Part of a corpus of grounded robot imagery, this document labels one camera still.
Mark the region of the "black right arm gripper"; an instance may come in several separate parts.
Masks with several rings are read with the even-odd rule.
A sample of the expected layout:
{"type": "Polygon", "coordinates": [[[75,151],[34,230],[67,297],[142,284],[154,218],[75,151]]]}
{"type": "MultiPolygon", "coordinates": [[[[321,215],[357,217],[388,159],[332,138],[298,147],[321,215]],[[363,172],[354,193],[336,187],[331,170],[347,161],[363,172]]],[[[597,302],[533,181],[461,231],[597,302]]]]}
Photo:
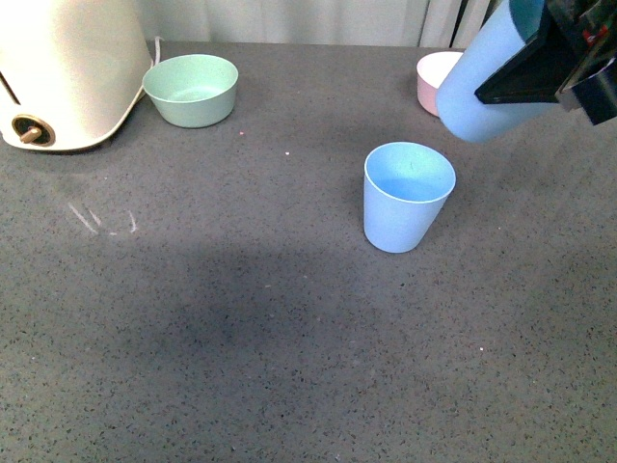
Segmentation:
{"type": "Polygon", "coordinates": [[[559,103],[616,117],[616,2],[548,1],[552,19],[474,92],[484,104],[559,103]]]}

